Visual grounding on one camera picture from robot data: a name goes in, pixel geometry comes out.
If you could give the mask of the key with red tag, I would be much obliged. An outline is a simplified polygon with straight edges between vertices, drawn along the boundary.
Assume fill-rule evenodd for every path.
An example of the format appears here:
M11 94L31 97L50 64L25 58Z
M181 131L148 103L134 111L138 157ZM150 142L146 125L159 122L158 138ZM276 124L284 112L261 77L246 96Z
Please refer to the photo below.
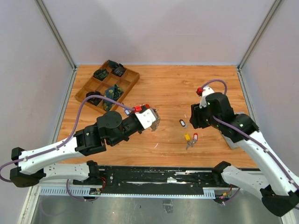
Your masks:
M197 140L198 140L198 134L194 133L193 134L193 138L191 139L191 147L194 147L194 145L197 142Z

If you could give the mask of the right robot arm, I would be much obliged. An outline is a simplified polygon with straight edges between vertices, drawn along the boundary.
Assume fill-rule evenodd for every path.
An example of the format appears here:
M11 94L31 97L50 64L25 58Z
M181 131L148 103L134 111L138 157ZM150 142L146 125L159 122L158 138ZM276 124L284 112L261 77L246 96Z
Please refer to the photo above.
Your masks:
M212 182L237 186L260 199L273 215L282 217L299 204L299 178L275 154L252 118L236 114L227 95L200 89L200 103L191 106L193 128L213 127L242 148L263 176L251 175L228 162L212 169Z

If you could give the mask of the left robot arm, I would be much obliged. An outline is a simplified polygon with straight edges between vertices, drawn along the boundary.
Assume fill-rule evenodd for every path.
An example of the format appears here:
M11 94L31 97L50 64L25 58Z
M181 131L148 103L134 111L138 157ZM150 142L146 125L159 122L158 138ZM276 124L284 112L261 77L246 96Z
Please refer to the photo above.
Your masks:
M9 180L19 188L59 179L94 185L100 180L96 162L73 165L61 162L105 152L106 146L112 147L121 141L128 141L132 134L152 128L158 121L156 110L145 105L139 111L131 112L125 119L118 112L109 111L98 117L95 124L54 144L29 151L16 147L12 149L12 160L16 167L10 170Z

